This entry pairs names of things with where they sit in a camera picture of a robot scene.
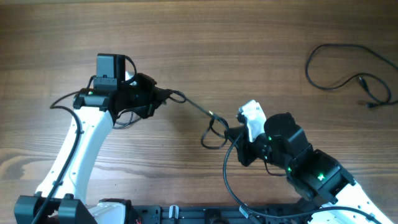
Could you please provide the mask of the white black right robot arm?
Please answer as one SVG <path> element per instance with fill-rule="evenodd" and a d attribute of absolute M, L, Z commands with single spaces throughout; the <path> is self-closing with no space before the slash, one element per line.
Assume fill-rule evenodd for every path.
<path fill-rule="evenodd" d="M 243 125 L 224 133 L 239 161 L 261 159 L 284 170 L 301 199 L 281 219 L 297 223 L 390 223 L 360 184 L 334 157 L 314 149 L 290 113 L 264 119 L 240 114 Z"/>

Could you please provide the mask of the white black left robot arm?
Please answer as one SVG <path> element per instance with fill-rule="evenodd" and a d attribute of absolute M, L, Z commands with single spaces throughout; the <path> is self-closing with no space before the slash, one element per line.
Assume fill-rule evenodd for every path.
<path fill-rule="evenodd" d="M 96 75 L 73 92 L 72 121 L 60 152 L 33 196 L 21 195 L 14 207 L 18 223 L 131 223 L 130 200 L 106 198 L 86 207 L 86 192 L 100 148 L 116 120 L 127 112 L 142 119 L 173 93 L 153 78 L 134 72 L 126 78 L 126 55 L 98 54 Z"/>

